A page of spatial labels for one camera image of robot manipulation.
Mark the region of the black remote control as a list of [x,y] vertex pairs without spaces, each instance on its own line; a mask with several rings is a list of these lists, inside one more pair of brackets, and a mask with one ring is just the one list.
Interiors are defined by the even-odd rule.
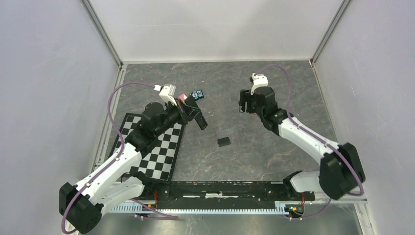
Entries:
[[207,121],[205,120],[204,116],[202,114],[198,114],[195,116],[194,120],[197,122],[199,128],[201,130],[205,130],[208,126]]

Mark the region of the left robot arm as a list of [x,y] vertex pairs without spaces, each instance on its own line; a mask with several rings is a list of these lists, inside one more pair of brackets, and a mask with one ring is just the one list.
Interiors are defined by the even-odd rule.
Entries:
[[176,124],[184,126],[192,120],[200,123],[202,129],[207,126],[192,97],[185,100],[175,98],[165,104],[148,104],[134,129],[127,137],[119,138],[120,147],[103,165],[76,184],[61,186],[59,213],[63,217],[62,232],[66,235],[74,232],[86,234],[116,206],[138,196],[149,199],[154,193],[153,185],[137,176],[117,186],[113,183],[152,152],[160,135]]

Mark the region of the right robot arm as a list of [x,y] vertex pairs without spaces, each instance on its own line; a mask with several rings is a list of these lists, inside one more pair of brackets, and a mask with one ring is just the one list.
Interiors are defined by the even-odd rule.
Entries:
[[355,188],[359,189],[357,196],[364,194],[366,176],[354,145],[331,141],[302,124],[278,106],[271,87],[240,90],[239,106],[241,112],[256,114],[267,130],[292,142],[318,163],[317,171],[298,171],[284,179],[282,192],[287,199],[295,200],[302,192],[323,192],[338,200],[352,195]]

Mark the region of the black battery cover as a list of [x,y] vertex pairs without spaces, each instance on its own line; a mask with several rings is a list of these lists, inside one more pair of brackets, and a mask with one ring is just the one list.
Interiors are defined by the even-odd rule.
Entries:
[[217,144],[219,147],[227,146],[231,144],[231,140],[229,137],[220,138],[217,140]]

